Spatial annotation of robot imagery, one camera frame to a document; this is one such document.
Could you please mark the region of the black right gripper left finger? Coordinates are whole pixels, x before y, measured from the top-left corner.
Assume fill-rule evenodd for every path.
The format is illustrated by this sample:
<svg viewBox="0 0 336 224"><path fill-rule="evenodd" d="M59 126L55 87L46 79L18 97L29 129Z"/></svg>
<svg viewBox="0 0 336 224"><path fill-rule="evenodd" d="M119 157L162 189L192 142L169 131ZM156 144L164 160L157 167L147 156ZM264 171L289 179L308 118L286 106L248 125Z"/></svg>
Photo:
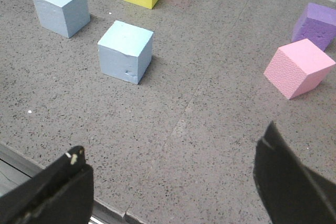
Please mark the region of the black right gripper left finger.
<svg viewBox="0 0 336 224"><path fill-rule="evenodd" d="M93 169L75 146L1 197L1 223L88 223L93 195Z"/></svg>

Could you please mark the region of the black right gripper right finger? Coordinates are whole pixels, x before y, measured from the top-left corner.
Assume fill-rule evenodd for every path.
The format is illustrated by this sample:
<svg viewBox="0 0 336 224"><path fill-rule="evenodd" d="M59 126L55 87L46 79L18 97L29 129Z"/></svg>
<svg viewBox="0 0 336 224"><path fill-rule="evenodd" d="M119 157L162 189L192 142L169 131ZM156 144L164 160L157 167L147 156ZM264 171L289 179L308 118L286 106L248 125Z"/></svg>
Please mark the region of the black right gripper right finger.
<svg viewBox="0 0 336 224"><path fill-rule="evenodd" d="M304 166L270 122L253 177L272 223L335 223L335 183Z"/></svg>

